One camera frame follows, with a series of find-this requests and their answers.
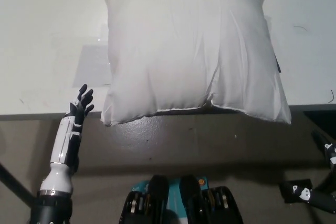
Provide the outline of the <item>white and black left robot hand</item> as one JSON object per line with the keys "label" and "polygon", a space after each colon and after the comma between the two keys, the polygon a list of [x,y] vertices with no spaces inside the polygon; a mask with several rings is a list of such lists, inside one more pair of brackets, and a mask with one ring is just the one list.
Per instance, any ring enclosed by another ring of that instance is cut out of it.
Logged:
{"label": "white and black left robot hand", "polygon": [[79,164],[79,148],[83,123],[93,110],[93,90],[84,84],[78,96],[70,102],[69,111],[61,119],[50,158],[50,172],[43,180],[41,195],[72,194],[71,178]]}

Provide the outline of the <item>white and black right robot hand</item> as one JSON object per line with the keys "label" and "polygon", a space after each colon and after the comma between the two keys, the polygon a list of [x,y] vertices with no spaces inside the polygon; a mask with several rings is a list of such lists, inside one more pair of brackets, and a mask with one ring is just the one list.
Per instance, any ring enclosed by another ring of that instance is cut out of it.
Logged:
{"label": "white and black right robot hand", "polygon": [[311,135],[318,149],[324,154],[325,162],[330,169],[330,173],[323,183],[315,189],[292,184],[289,186],[289,191],[299,202],[335,214],[335,195],[331,194],[334,190],[330,193],[326,192],[328,187],[335,187],[335,144],[316,130],[314,130]]}

